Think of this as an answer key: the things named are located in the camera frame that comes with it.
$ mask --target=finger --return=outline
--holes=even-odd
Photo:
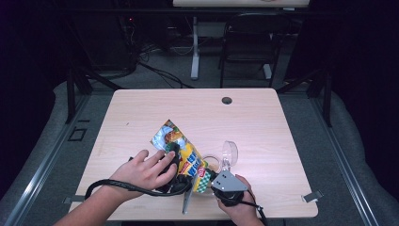
[[[132,160],[134,162],[144,162],[144,159],[149,156],[148,150],[141,150],[136,157]]]
[[[165,156],[165,151],[159,150],[158,152],[156,152],[156,154],[147,159],[145,163],[151,168],[155,164],[157,164],[159,160],[161,160],[161,158],[163,158],[164,156]]]
[[[248,189],[250,189],[250,184],[249,184],[249,182],[247,181],[247,179],[246,179],[245,177],[240,176],[240,175],[238,175],[238,174],[235,174],[235,177],[236,177],[238,180],[240,180],[242,183],[244,183],[244,185],[246,185],[246,186],[248,187]]]
[[[226,205],[223,204],[222,200],[220,200],[218,197],[216,197],[217,200],[217,205],[219,206],[219,208],[223,211],[225,211],[225,209],[227,208]]]
[[[161,161],[158,161],[158,163],[153,166],[153,172],[159,174],[162,170],[164,170],[164,168],[166,168],[173,160],[175,154],[175,152],[169,152],[167,155],[165,155]]]
[[[250,192],[250,194],[249,194],[249,192],[244,192],[243,200],[255,202],[255,195],[253,194],[252,188],[251,188],[249,182],[247,181],[247,179],[245,177],[243,177],[243,176],[238,175],[238,174],[235,174],[235,177],[238,180],[240,180],[242,183],[244,183],[247,186],[247,190]]]
[[[168,183],[176,175],[177,166],[176,164],[170,165],[167,172],[162,173],[156,178],[157,186],[163,186]]]

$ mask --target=hand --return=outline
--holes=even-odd
[[[169,152],[165,155],[165,151],[158,151],[146,160],[148,156],[149,151],[140,151],[134,159],[120,166],[109,179],[126,182],[148,190],[154,190],[159,186],[165,185],[175,176],[176,164],[172,164],[167,172],[161,175],[159,173],[172,161],[175,152]],[[140,192],[128,191],[120,187],[112,188],[118,191],[118,198],[121,202],[126,202],[142,195]]]
[[[244,178],[240,175],[235,175],[235,177],[238,178],[238,180],[240,180],[242,183],[244,183],[247,186],[248,191],[250,191],[250,193],[253,194],[253,192],[251,190],[251,186],[246,178]],[[255,203],[255,201],[252,199],[252,196],[247,191],[244,192],[243,201]],[[258,217],[256,215],[256,209],[253,206],[240,203],[235,206],[227,207],[219,199],[217,199],[217,204],[219,205],[219,208],[221,210],[223,210],[226,214],[228,214],[230,216],[232,222],[234,222],[238,226],[241,226],[241,225],[250,225],[250,226],[263,225],[262,222],[258,219]]]

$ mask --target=dark background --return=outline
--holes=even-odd
[[[71,33],[70,27],[57,17],[40,11],[46,4],[52,7],[51,1],[17,0],[0,4],[0,195],[3,197],[49,119],[55,101],[53,88],[66,80],[72,65],[90,68],[93,61],[103,61],[111,67],[129,68],[131,61],[126,57],[132,51],[120,42],[120,36],[108,36],[103,40],[108,43],[103,49],[96,47],[100,48],[99,53],[105,51],[125,57],[107,61],[99,54],[99,58],[93,60],[88,57],[92,50],[82,46],[74,36],[83,36],[83,31],[79,33],[83,27],[75,26],[77,33]],[[311,10],[349,8],[351,13],[344,23],[304,21],[286,77],[306,75],[323,66],[334,53],[330,68],[333,90],[343,99],[359,129],[366,162],[379,183],[399,200],[397,8],[394,3],[372,0],[359,4],[311,1]],[[107,29],[120,27],[104,26],[104,30],[97,29],[97,34],[107,33]],[[343,41],[334,45],[336,39]],[[109,44],[117,45],[118,48],[111,49],[119,49],[118,52],[112,52]]]

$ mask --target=chair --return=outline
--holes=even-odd
[[[290,19],[278,13],[243,13],[226,22],[219,60],[220,87],[225,63],[273,65],[269,87],[279,60],[279,50],[290,28]]]

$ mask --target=wooden table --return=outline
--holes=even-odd
[[[222,103],[230,97],[232,103]],[[220,154],[225,140],[238,147],[233,174],[245,176],[268,218],[311,218],[315,202],[279,98],[273,89],[130,89],[115,92],[76,195],[108,178],[129,156],[157,150],[150,140],[172,120],[202,154]],[[79,202],[73,202],[71,210]],[[227,219],[212,194],[194,194],[188,214],[183,195],[141,196],[123,204],[110,220]]]

